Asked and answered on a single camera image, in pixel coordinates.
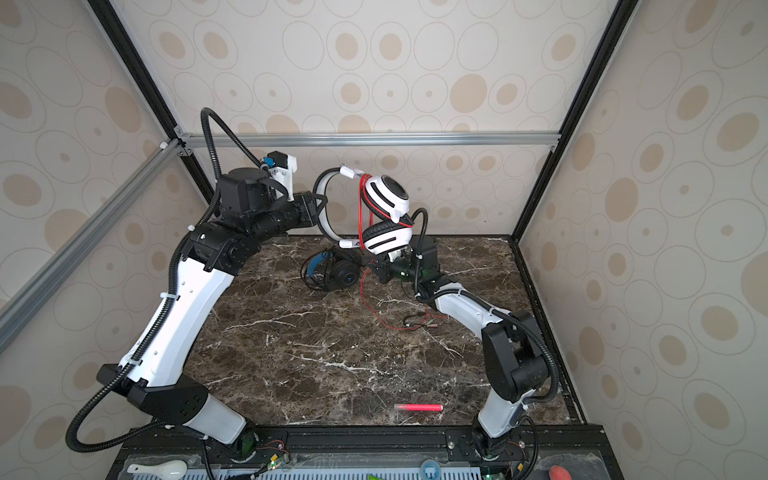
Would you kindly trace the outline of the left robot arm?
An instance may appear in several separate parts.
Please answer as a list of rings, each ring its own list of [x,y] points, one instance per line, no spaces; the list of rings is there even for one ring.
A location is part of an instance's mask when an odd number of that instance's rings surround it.
[[[216,179],[214,196],[176,247],[168,287],[142,337],[119,363],[101,368],[102,388],[72,419],[65,442],[74,452],[107,450],[166,426],[214,439],[237,461],[256,451],[253,424],[184,375],[184,365],[213,306],[244,264],[264,242],[325,221],[327,198],[293,191],[294,162],[287,155],[273,152],[259,159],[213,109],[203,108],[200,117]],[[86,417],[111,393],[151,415],[152,422],[103,442],[80,440]]]

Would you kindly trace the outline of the black blue headphones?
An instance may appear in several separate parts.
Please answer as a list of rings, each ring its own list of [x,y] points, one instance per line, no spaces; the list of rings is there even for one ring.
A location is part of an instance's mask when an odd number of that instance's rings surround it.
[[[356,250],[331,247],[304,261],[300,276],[313,291],[333,292],[354,287],[360,279],[362,257]]]

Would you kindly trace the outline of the white red headphones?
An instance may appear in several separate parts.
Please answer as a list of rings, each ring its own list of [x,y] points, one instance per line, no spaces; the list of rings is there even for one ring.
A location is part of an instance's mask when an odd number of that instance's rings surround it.
[[[409,246],[414,225],[409,216],[410,199],[395,179],[342,165],[323,172],[312,193],[326,200],[326,188],[336,175],[358,181],[358,233],[355,239],[342,238],[333,230],[325,207],[319,207],[318,225],[324,236],[340,248],[360,248],[372,255],[394,255]]]

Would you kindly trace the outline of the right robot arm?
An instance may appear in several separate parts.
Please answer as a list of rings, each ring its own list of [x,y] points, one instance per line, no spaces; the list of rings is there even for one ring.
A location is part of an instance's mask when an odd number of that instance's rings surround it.
[[[422,218],[418,235],[409,216],[398,222],[386,219],[359,233],[361,248],[380,282],[410,283],[417,301],[457,320],[481,340],[490,391],[472,435],[477,453],[494,459],[528,407],[557,396],[561,372],[530,313],[497,307],[441,270],[436,241],[426,234],[427,212],[420,208],[416,214]]]

